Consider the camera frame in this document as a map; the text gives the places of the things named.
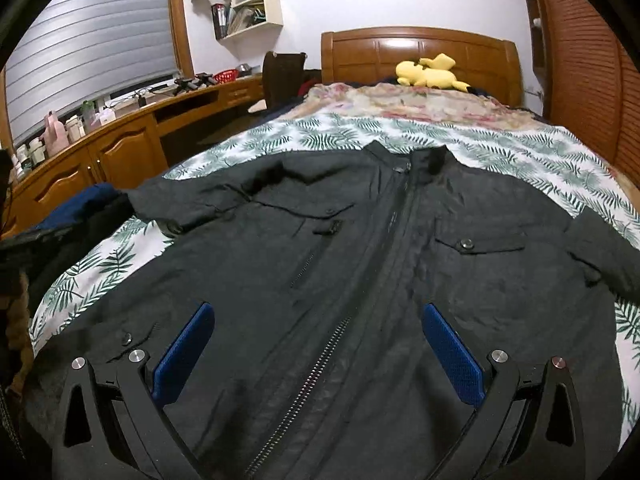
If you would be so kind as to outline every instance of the white wall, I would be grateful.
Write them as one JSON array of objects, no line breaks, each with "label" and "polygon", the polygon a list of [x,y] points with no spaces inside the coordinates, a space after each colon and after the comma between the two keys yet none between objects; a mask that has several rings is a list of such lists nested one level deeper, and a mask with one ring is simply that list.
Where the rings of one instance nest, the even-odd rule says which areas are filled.
[{"label": "white wall", "polygon": [[[216,42],[210,10],[185,0],[187,28],[196,72],[219,72],[238,62],[261,64],[268,50],[306,52],[306,68],[320,68],[320,35],[328,30],[418,25],[484,34],[516,44],[524,86],[540,89],[533,74],[525,0],[282,0],[284,28],[256,32],[225,48]],[[540,100],[525,94],[525,104],[542,111]]]}]

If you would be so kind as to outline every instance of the blue gripper pad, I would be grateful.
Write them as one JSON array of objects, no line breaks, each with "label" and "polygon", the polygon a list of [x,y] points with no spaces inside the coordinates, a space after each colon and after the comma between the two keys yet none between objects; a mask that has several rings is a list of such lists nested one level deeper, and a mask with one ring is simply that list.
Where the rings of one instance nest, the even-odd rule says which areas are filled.
[{"label": "blue gripper pad", "polygon": [[213,334],[215,324],[213,307],[209,303],[203,303],[166,351],[154,370],[154,390],[151,396],[158,408],[178,400]]},{"label": "blue gripper pad", "polygon": [[482,370],[433,303],[422,308],[422,332],[460,400],[480,406],[484,400]]}]

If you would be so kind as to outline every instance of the chair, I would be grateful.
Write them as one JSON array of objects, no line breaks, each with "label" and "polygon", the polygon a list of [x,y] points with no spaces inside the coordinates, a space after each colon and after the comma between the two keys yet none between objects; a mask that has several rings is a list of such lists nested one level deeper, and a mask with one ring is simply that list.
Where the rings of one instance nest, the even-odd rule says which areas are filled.
[{"label": "chair", "polygon": [[293,97],[303,83],[306,54],[267,52],[262,64],[262,88],[267,110],[273,110]]}]

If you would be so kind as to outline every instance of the window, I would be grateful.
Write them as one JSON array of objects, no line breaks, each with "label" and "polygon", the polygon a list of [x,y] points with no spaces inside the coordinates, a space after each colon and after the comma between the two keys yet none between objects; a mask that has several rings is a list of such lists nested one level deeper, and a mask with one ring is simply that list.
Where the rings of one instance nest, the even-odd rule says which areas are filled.
[{"label": "window", "polygon": [[52,0],[6,65],[14,144],[49,110],[176,72],[167,0]]}]

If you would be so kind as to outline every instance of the jacket sleeve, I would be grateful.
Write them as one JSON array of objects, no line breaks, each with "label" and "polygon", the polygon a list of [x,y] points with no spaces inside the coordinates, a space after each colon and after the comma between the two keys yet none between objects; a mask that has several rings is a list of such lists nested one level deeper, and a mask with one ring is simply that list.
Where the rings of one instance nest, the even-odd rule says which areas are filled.
[{"label": "jacket sleeve", "polygon": [[640,251],[585,207],[566,231],[567,249],[598,269],[609,288],[626,300],[640,303]]},{"label": "jacket sleeve", "polygon": [[215,171],[207,176],[169,180],[158,176],[127,191],[135,215],[188,231],[225,211],[250,202],[252,196],[282,179],[286,153]]}]

